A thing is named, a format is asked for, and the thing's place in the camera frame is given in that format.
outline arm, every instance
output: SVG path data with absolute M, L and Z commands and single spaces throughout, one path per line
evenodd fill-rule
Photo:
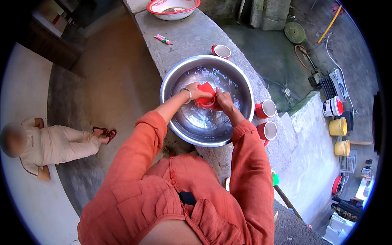
M 34 122 L 35 122 L 35 127 L 39 129 L 44 127 L 44 120 L 42 118 L 35 118 Z
M 50 181 L 49 168 L 48 168 L 48 166 L 43 166 L 42 168 L 43 168 L 43 170 L 41 168 L 38 168 L 37 178 L 40 180 L 49 182 Z
M 199 83 L 191 83 L 186 87 L 191 91 L 192 99 L 212 97 L 212 94 L 198 90 L 197 85 Z M 116 181 L 142 179 L 163 146 L 167 124 L 189 97 L 189 91 L 182 91 L 136 122 L 132 135 L 114 157 L 100 190 Z
M 230 193 L 241 206 L 253 243 L 273 244 L 274 190 L 267 153 L 256 127 L 234 107 L 229 92 L 217 88 L 216 94 L 234 128 Z
M 192 93 L 192 100 L 204 97 L 204 98 L 212 98 L 212 94 L 202 92 L 197 89 L 197 86 L 200 85 L 198 82 L 194 82 L 186 86 L 185 88 L 189 89 Z M 169 124 L 170 120 L 173 118 L 174 114 L 178 111 L 178 109 L 189 99 L 190 93 L 188 90 L 183 90 L 178 94 L 174 95 L 170 99 L 168 99 L 165 103 L 158 106 L 154 111 L 158 111 L 159 114 L 164 118 L 166 125 Z

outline red mug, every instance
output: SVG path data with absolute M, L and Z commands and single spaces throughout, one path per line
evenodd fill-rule
M 274 122 L 266 122 L 257 126 L 257 132 L 260 139 L 265 140 L 264 146 L 267 146 L 270 140 L 273 140 L 278 134 L 278 127 Z
M 208 82 L 206 82 L 206 83 L 203 83 L 202 85 L 199 85 L 197 88 L 198 88 L 200 91 L 203 91 L 203 92 L 207 92 L 207 93 L 212 94 L 213 97 L 212 97 L 212 98 L 203 98 L 203 97 L 200 97 L 200 98 L 194 100 L 194 101 L 195 101 L 195 104 L 196 104 L 197 106 L 200 106 L 200 107 L 203 107 L 203 108 L 206 108 L 206 109 L 211 109 L 211 108 L 213 108 L 213 107 L 215 106 L 217 100 L 216 100 L 216 93 L 215 93 L 215 90 L 214 90 L 214 88 L 211 86 L 211 84 L 208 83 Z
M 270 118 L 276 114 L 276 105 L 272 100 L 264 100 L 262 103 L 254 105 L 254 111 L 259 118 Z
M 224 45 L 216 45 L 215 44 L 211 47 L 211 50 L 212 50 L 213 55 L 219 56 L 219 57 L 224 58 L 226 60 L 228 60 L 231 55 L 230 49 Z

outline hand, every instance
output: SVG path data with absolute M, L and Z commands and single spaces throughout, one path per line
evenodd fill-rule
M 211 93 L 203 92 L 200 91 L 197 87 L 200 85 L 199 82 L 194 82 L 191 84 L 188 84 L 185 88 L 189 89 L 192 93 L 192 100 L 198 99 L 198 98 L 212 98 L 213 95 Z
M 218 100 L 219 107 L 216 106 L 214 108 L 214 111 L 223 111 L 223 113 L 228 115 L 228 113 L 232 112 L 235 108 L 230 93 L 229 92 L 222 93 L 219 87 L 216 87 L 215 90 L 216 90 L 216 98 Z

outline water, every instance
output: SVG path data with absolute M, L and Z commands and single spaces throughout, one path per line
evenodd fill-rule
M 178 78 L 176 85 L 173 87 L 172 95 L 177 94 L 182 88 L 193 82 L 199 82 L 200 84 L 208 82 L 214 89 L 219 87 L 222 92 L 230 92 L 234 106 L 241 109 L 242 96 L 237 84 L 214 67 L 198 66 L 185 72 Z M 198 107 L 194 102 L 182 105 L 176 117 L 183 117 L 187 120 L 188 131 L 198 135 L 201 134 L 206 138 L 215 138 L 218 135 L 232 131 L 230 120 L 222 111 L 212 111 Z
M 173 8 L 163 10 L 162 13 L 180 12 L 180 11 L 184 11 L 184 10 L 186 10 L 186 9 L 184 9 L 182 7 L 173 7 Z

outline yellow bucket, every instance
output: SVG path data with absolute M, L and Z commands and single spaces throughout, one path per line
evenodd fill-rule
M 329 122 L 329 134 L 330 135 L 341 135 L 347 134 L 347 121 L 345 117 L 332 120 Z
M 335 143 L 335 155 L 348 156 L 350 154 L 350 141 L 338 141 Z

